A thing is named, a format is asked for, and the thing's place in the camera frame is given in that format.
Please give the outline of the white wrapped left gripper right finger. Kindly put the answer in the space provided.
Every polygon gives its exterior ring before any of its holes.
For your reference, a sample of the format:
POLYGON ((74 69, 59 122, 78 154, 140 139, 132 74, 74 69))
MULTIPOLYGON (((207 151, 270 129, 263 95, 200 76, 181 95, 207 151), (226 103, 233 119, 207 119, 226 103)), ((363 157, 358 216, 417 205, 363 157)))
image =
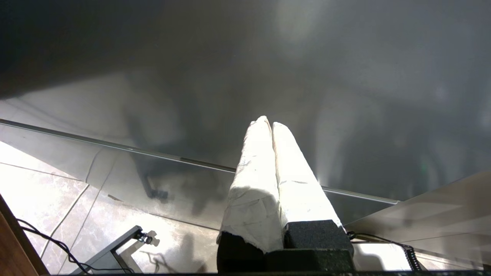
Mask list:
POLYGON ((284 248, 343 250, 354 254, 333 205, 314 176, 293 133, 279 122, 272 126, 284 248))

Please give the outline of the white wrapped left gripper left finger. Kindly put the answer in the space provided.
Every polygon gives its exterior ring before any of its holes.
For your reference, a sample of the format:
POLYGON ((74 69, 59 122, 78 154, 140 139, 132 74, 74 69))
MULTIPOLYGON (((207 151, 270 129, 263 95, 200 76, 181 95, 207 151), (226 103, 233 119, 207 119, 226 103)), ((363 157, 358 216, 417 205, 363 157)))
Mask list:
POLYGON ((216 239, 219 273, 265 271, 266 255, 283 249, 275 165, 272 129, 261 116, 247 128, 228 192, 216 239))

